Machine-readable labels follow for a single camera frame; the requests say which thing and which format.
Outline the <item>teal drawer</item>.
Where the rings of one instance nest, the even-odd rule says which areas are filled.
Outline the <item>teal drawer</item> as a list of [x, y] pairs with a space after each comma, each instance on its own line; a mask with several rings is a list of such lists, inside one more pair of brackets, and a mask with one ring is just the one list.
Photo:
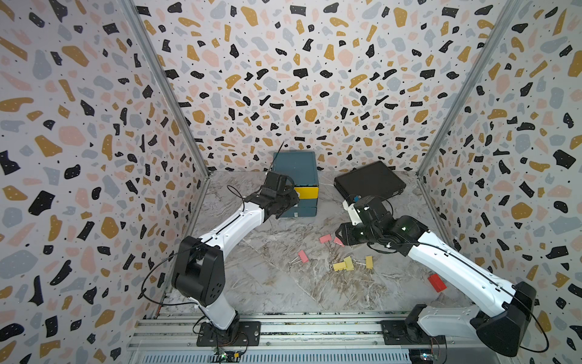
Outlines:
[[318, 199], [300, 200], [295, 206], [283, 213], [283, 218], [307, 218], [317, 215]]

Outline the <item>yellow top drawer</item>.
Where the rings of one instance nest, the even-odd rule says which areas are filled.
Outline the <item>yellow top drawer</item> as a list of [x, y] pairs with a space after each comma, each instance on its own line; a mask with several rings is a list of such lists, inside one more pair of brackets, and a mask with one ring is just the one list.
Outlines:
[[316, 200], [319, 195], [319, 187], [295, 187], [300, 200]]

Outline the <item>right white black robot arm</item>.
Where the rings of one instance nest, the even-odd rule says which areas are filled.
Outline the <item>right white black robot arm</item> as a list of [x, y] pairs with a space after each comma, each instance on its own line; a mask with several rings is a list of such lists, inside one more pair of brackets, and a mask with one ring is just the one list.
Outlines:
[[481, 268], [411, 216], [341, 224], [336, 236], [344, 245], [382, 245], [437, 273], [468, 297], [472, 305], [436, 308], [418, 304], [405, 320], [413, 341], [453, 336], [480, 340], [492, 351], [517, 356], [532, 322], [536, 290], [526, 282], [513, 284]]

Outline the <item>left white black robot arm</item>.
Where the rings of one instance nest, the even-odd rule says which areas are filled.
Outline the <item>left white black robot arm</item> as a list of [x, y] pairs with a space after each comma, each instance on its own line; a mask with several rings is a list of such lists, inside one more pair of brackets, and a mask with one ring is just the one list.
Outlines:
[[192, 300], [216, 329], [227, 331], [237, 320], [237, 311], [227, 302], [224, 261], [233, 248], [272, 215], [280, 218], [299, 202], [293, 187], [281, 192], [263, 188], [246, 197], [233, 215], [199, 238], [182, 240], [176, 254], [171, 285]]

